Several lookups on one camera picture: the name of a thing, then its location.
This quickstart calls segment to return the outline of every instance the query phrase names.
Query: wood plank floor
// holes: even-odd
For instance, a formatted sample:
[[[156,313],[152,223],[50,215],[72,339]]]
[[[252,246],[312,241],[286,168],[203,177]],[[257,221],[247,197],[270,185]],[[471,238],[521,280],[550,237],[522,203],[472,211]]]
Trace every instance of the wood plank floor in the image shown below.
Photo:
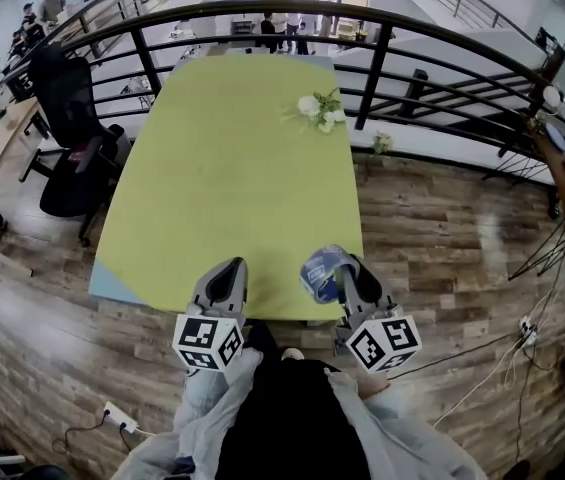
[[[105,215],[91,232],[93,246],[82,249],[79,222],[39,210],[45,179],[31,173],[26,183],[16,181],[25,157],[18,144],[0,173],[0,211],[11,223],[0,248],[35,271],[22,280],[0,268],[0,426],[33,463],[71,467],[51,442],[69,426],[97,424],[107,400],[133,414],[143,429],[167,430],[184,372],[170,349],[173,315],[88,296]],[[529,185],[510,189],[504,180],[482,182],[478,173],[420,161],[366,162],[355,155],[355,162],[365,255],[414,316],[424,340],[408,368],[515,333],[556,275],[554,268],[541,278],[530,273],[507,281],[507,273],[554,226],[546,215],[546,193]],[[565,357],[565,264],[545,315],[536,363],[548,367]],[[328,325],[273,327],[284,344],[302,346],[307,355],[343,369],[354,366],[351,358],[333,357]],[[434,422],[515,340],[396,380],[391,387],[396,407]],[[516,455],[518,399],[528,361],[518,354],[515,364],[514,387],[503,387],[505,361],[439,426],[493,479],[502,477]],[[530,370],[522,409],[522,457],[531,460],[534,477],[543,478],[565,451],[565,382],[559,370]],[[72,434],[71,449],[79,478],[108,478],[125,456],[113,427]]]

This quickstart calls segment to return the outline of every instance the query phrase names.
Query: power strip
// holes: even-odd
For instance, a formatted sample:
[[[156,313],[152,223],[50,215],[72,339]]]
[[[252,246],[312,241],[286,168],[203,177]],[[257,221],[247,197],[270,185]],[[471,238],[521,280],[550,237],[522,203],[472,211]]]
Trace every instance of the power strip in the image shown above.
[[[106,416],[106,421],[111,421],[115,423],[118,427],[124,423],[126,430],[129,434],[133,434],[138,428],[138,422],[135,421],[131,416],[125,413],[117,405],[107,402],[104,406],[104,412],[109,411]]]
[[[528,316],[520,320],[520,337],[522,341],[522,348],[532,347],[538,341],[537,326],[532,324]]]

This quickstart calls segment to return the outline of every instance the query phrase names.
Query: black and white marker cube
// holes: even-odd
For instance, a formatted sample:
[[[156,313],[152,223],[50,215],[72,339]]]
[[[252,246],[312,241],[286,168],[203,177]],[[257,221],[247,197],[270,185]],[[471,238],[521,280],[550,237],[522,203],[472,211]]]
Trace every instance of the black and white marker cube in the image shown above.
[[[173,350],[191,368],[223,372],[244,345],[233,318],[179,315]]]
[[[422,341],[412,316],[366,320],[346,342],[347,347],[369,373],[402,366],[418,350]]]

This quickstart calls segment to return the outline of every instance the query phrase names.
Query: green tabletop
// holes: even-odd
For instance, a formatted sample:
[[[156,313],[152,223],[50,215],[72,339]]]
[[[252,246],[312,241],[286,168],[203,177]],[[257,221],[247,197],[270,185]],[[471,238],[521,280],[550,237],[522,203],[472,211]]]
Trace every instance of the green tabletop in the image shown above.
[[[332,67],[316,61],[205,57],[171,75],[117,187],[92,294],[184,311],[203,274],[241,256],[248,317],[342,316],[298,281],[324,245],[362,253],[346,128],[325,135],[296,107],[301,96],[337,86]]]

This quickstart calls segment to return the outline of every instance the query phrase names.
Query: black office chair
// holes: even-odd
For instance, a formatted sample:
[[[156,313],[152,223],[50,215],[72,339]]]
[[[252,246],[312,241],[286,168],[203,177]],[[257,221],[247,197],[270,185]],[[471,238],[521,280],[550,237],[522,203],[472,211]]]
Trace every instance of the black office chair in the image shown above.
[[[55,217],[84,215],[79,239],[88,247],[89,224],[100,206],[110,201],[112,182],[120,176],[113,160],[124,129],[102,126],[95,112],[89,63],[66,59],[58,43],[34,53],[28,75],[53,137],[66,150],[52,169],[40,161],[38,150],[20,181],[31,169],[47,176],[40,209]]]

